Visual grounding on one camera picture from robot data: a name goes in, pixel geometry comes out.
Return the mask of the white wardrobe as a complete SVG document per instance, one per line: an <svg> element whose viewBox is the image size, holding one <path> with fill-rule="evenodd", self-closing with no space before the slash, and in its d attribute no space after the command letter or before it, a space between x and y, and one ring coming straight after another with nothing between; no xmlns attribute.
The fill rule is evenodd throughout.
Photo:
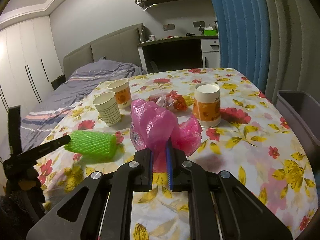
<svg viewBox="0 0 320 240"><path fill-rule="evenodd" d="M38 17L1 30L1 103L26 117L48 98L62 75L50 19Z"/></svg>

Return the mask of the dark desk with drawers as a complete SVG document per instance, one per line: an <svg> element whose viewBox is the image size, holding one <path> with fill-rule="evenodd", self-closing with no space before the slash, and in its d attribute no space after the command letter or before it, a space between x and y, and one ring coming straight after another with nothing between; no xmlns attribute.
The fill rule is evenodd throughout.
<svg viewBox="0 0 320 240"><path fill-rule="evenodd" d="M176 36L138 45L143 68L148 73L194 68L220 68L217 36Z"/></svg>

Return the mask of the blue and grey curtain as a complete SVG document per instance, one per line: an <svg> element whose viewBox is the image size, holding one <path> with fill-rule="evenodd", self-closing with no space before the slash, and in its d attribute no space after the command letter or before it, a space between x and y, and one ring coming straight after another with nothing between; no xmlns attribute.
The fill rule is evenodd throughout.
<svg viewBox="0 0 320 240"><path fill-rule="evenodd" d="M220 66L275 101L279 90L319 99L319 0L212 0Z"/></svg>

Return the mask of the green foam net sleeve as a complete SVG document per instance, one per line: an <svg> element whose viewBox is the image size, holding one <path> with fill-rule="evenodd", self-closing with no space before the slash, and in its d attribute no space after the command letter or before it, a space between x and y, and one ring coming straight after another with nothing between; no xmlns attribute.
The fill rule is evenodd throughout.
<svg viewBox="0 0 320 240"><path fill-rule="evenodd" d="M116 155L117 138L114 134L83 130L74 131L69 136L71 140L64 149L81 154L87 160L107 162Z"/></svg>

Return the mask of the pink plastic bag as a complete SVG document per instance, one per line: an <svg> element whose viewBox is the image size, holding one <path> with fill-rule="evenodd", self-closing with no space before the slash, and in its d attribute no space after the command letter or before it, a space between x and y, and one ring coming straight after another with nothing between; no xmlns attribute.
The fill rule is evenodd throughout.
<svg viewBox="0 0 320 240"><path fill-rule="evenodd" d="M136 150L151 150L153 172L167 170L165 147L168 140L187 157L201 145L202 127L194 115L180 124L170 110L155 102L137 99L131 103L131 119L130 139Z"/></svg>

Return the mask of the orange lidded paper cup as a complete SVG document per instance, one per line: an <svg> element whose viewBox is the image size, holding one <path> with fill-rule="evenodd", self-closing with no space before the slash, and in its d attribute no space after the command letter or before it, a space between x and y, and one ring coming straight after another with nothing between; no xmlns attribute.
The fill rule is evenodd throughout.
<svg viewBox="0 0 320 240"><path fill-rule="evenodd" d="M205 82L195 86L193 115L203 128L220 123L220 87L217 84Z"/></svg>

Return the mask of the floral tablecloth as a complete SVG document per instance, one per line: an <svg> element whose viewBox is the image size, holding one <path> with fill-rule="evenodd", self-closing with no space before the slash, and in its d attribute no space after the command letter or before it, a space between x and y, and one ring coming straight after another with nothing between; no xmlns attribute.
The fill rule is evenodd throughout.
<svg viewBox="0 0 320 240"><path fill-rule="evenodd" d="M264 94L234 69L190 69L148 74L130 79L133 99L147 99L167 92L193 98L196 85L217 83L220 87L222 120L204 128L200 148L191 160L205 170L231 172L298 237L318 209L315 178L309 160L287 121ZM129 130L130 110L108 127L93 106L107 91L100 82L73 105L67 116L48 135L57 139L76 130L94 129L114 134L119 143L114 160L95 164L79 154L60 148L39 160L36 169L50 210L94 171L110 173L131 161L135 153Z"/></svg>

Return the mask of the crumpled red snack wrapper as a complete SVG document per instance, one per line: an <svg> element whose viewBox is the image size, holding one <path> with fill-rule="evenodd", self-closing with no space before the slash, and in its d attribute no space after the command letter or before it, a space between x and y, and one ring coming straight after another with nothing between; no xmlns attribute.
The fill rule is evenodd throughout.
<svg viewBox="0 0 320 240"><path fill-rule="evenodd" d="M172 112L185 111L188 108L186 100L180 94L158 93L149 96L147 100Z"/></svg>

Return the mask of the white grid paper cup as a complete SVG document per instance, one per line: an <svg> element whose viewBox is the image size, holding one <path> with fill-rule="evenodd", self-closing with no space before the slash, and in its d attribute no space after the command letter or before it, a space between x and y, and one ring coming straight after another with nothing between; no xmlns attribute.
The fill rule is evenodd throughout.
<svg viewBox="0 0 320 240"><path fill-rule="evenodd" d="M121 114L116 101L115 92L106 92L97 96L93 100L93 105L107 126L113 126L120 122Z"/></svg>

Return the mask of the orange printed paper cup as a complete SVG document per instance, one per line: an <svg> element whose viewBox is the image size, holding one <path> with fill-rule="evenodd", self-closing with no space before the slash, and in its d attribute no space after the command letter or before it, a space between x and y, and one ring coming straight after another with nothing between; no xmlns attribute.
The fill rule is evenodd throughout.
<svg viewBox="0 0 320 240"><path fill-rule="evenodd" d="M125 109L131 105L132 98L128 78L113 81L107 88L109 91L115 92L120 109Z"/></svg>

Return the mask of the grey padded headboard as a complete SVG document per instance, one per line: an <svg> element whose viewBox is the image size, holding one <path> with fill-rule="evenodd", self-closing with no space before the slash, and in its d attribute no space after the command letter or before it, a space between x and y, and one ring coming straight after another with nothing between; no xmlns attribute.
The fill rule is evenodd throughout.
<svg viewBox="0 0 320 240"><path fill-rule="evenodd" d="M80 67L106 58L112 61L132 63L141 66L138 45L145 40L142 23L104 35L72 51L63 58L66 78Z"/></svg>

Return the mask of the grey striped bed quilt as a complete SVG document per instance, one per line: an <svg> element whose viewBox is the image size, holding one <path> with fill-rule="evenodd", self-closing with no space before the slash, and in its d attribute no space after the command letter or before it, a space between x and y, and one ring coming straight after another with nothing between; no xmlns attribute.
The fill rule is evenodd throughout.
<svg viewBox="0 0 320 240"><path fill-rule="evenodd" d="M141 66L112 61L105 57L100 58L97 62L80 67L47 99L21 119L22 151L40 145L46 136L76 106L76 103L88 96L101 82L143 74L146 74L146 71Z"/></svg>

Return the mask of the grey plastic trash bin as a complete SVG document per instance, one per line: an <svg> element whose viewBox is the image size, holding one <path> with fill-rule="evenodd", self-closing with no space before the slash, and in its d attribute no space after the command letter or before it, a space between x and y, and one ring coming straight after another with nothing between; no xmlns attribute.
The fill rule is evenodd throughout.
<svg viewBox="0 0 320 240"><path fill-rule="evenodd" d="M319 103L304 91L279 90L276 109L297 136L313 169L319 167Z"/></svg>

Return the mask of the green box on desk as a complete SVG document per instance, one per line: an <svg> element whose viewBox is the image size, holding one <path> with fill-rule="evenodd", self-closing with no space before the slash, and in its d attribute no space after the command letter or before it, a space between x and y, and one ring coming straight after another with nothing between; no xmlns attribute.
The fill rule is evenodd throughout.
<svg viewBox="0 0 320 240"><path fill-rule="evenodd" d="M215 30L215 29L205 29L204 31L203 31L203 34L205 35L205 36L217 36L217 30Z"/></svg>

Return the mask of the black bedside stool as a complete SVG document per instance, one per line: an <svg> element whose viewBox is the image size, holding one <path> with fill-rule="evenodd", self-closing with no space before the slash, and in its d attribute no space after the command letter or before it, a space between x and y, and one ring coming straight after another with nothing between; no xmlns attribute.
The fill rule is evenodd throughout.
<svg viewBox="0 0 320 240"><path fill-rule="evenodd" d="M51 82L53 90L56 90L58 87L60 87L65 82L66 82L66 77L64 74L58 76L55 80L53 80Z"/></svg>

